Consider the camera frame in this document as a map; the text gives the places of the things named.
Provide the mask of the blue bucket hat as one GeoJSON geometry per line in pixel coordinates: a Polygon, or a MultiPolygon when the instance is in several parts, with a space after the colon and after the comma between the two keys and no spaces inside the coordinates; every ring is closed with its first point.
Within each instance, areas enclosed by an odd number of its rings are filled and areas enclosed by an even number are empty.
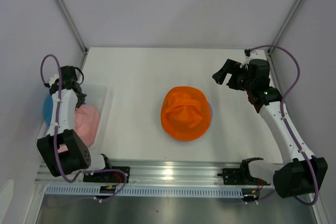
{"type": "Polygon", "coordinates": [[[52,96],[48,95],[43,104],[43,117],[44,122],[47,126],[50,126],[52,119],[52,110],[53,110],[53,99],[52,96]]]}

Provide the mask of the purple bucket hat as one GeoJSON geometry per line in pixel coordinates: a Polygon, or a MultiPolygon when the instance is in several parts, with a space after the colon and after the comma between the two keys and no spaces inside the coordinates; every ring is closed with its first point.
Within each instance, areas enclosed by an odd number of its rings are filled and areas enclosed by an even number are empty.
{"type": "Polygon", "coordinates": [[[213,109],[212,109],[212,106],[210,103],[208,103],[208,106],[209,106],[209,110],[210,110],[210,113],[211,113],[211,120],[213,119],[213,109]]]}

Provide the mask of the pink bucket hat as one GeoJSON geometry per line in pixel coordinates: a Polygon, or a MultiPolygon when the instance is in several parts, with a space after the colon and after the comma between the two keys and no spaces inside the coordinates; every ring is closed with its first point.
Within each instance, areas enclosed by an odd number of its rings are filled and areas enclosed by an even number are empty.
{"type": "Polygon", "coordinates": [[[75,111],[75,132],[87,147],[95,141],[99,121],[100,114],[93,105],[83,104],[75,111]]]}

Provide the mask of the orange bucket hat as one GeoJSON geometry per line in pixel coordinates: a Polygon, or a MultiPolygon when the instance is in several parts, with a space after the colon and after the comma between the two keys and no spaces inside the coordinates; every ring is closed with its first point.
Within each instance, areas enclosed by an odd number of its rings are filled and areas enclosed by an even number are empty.
{"type": "Polygon", "coordinates": [[[182,142],[202,137],[210,127],[212,112],[205,94],[194,87],[172,88],[161,107],[161,126],[173,139],[182,142]]]}

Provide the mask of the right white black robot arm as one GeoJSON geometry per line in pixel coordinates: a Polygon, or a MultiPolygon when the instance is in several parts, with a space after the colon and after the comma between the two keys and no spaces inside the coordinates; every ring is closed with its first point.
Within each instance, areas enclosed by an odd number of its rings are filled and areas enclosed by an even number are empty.
{"type": "Polygon", "coordinates": [[[262,178],[260,172],[270,172],[270,183],[282,198],[313,194],[309,205],[314,205],[319,197],[319,189],[328,169],[325,158],[316,157],[307,147],[288,115],[284,98],[279,90],[270,85],[270,66],[267,60],[252,59],[245,64],[228,59],[222,68],[213,74],[217,84],[223,84],[227,75],[231,75],[227,86],[233,90],[245,91],[248,101],[266,122],[281,153],[283,166],[272,168],[252,165],[258,158],[243,160],[244,168],[239,171],[239,178],[245,184],[262,178]]]}

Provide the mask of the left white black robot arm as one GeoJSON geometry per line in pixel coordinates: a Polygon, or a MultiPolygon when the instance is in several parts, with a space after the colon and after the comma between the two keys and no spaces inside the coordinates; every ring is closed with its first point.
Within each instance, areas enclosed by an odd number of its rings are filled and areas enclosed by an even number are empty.
{"type": "Polygon", "coordinates": [[[80,171],[95,171],[101,182],[113,178],[113,168],[106,165],[106,156],[91,154],[75,131],[75,112],[84,104],[86,94],[78,82],[76,67],[60,67],[60,75],[45,84],[51,94],[53,110],[46,136],[37,140],[37,148],[54,177],[80,171]]]}

